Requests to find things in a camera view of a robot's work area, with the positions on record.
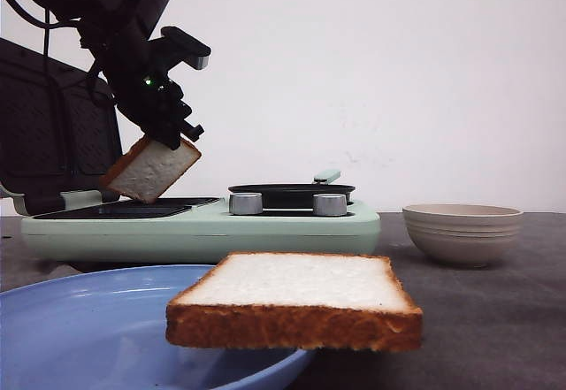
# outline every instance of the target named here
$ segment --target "gray table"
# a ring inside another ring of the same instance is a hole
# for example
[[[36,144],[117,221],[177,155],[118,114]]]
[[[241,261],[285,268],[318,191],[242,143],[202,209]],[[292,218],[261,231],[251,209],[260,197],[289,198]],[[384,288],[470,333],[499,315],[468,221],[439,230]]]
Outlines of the gray table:
[[[63,264],[35,257],[19,219],[2,218],[2,289],[123,264]],[[525,215],[518,246],[489,268],[428,261],[397,213],[382,215],[376,254],[390,256],[424,311],[423,347],[388,354],[320,350],[290,386],[385,389],[566,388],[566,215]]]

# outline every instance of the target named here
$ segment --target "sandwich maker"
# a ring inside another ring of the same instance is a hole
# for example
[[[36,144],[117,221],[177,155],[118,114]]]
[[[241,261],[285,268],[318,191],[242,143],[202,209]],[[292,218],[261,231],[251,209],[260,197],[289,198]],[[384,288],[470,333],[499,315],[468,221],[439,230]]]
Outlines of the sandwich maker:
[[[26,216],[21,233],[39,256],[216,263],[231,251],[375,249],[379,216],[350,199],[354,187],[330,184],[338,171],[320,173],[312,184],[230,187],[232,195],[221,197],[120,201],[98,183],[122,155],[111,90],[98,79],[89,91],[87,78],[0,39],[0,195]],[[234,208],[258,194],[259,210]],[[315,195],[345,199],[346,211],[313,210]]]

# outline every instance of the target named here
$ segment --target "toast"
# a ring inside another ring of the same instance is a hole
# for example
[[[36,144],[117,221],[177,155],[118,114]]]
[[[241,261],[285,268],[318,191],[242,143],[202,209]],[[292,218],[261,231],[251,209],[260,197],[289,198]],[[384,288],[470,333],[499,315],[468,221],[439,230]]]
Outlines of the toast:
[[[166,339],[192,348],[420,347],[423,311],[388,257],[232,253],[167,304]]]
[[[201,155],[183,138],[180,146],[171,150],[143,136],[108,170],[100,184],[143,203],[154,203]]]

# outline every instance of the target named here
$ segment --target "white backdrop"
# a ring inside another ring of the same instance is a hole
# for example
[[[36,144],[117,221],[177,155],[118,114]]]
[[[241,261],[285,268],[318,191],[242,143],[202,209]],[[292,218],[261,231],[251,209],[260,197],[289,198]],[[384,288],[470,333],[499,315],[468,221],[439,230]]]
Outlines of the white backdrop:
[[[381,211],[566,211],[566,0],[171,0],[167,25],[212,47],[206,69],[172,71],[205,133],[167,195],[337,167]],[[42,49],[7,5],[1,34]],[[90,66],[73,30],[51,47]],[[125,149],[141,136],[125,120],[120,131]]]

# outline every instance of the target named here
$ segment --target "beige bowl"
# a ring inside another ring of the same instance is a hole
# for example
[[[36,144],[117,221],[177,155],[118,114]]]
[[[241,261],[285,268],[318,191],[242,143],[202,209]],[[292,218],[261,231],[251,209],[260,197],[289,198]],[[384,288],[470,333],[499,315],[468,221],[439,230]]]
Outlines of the beige bowl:
[[[443,263],[481,267],[516,244],[523,212],[470,204],[415,204],[403,208],[411,240]]]

